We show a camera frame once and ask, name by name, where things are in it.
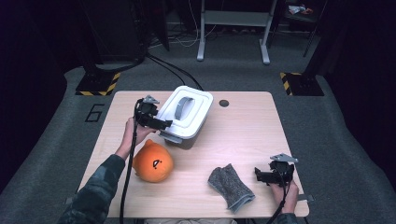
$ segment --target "yellow and black hazard tape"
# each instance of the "yellow and black hazard tape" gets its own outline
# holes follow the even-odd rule
[[[293,92],[291,91],[290,84],[288,82],[288,79],[286,78],[286,75],[300,76],[301,73],[280,73],[280,78],[282,78],[283,87],[285,88],[286,94],[293,95]]]
[[[108,86],[106,91],[76,91],[76,95],[86,95],[86,96],[94,96],[94,95],[110,95],[114,89],[116,88],[117,81],[120,78],[120,73],[114,75],[111,80],[110,85]]]

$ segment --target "gray sock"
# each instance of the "gray sock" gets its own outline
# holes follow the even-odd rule
[[[255,197],[254,193],[241,181],[231,164],[213,170],[207,182],[223,196],[228,209],[233,213]]]

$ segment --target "orange plush toy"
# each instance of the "orange plush toy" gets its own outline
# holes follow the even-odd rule
[[[174,163],[165,147],[149,139],[134,156],[132,167],[141,179],[156,183],[171,174]]]

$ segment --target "white lid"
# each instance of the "white lid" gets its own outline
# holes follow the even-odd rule
[[[183,139],[192,138],[198,133],[212,102],[209,92],[180,86],[161,107],[156,119],[173,121],[163,132]]]

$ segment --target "person's arm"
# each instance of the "person's arm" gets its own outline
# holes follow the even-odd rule
[[[270,184],[270,186],[274,193],[275,201],[280,204],[283,200],[283,188],[277,184]],[[277,216],[276,221],[278,224],[297,224],[298,222],[297,217],[294,214],[294,209],[297,205],[299,189],[294,180],[291,180],[290,186],[286,186],[286,188],[289,188],[289,192],[286,196],[285,204],[279,216]]]
[[[149,133],[156,130],[137,126],[136,144],[140,144]],[[75,195],[58,220],[58,223],[104,223],[111,200],[117,192],[117,185],[125,160],[131,151],[134,120],[128,119],[120,147],[110,155],[93,173],[86,185]]]

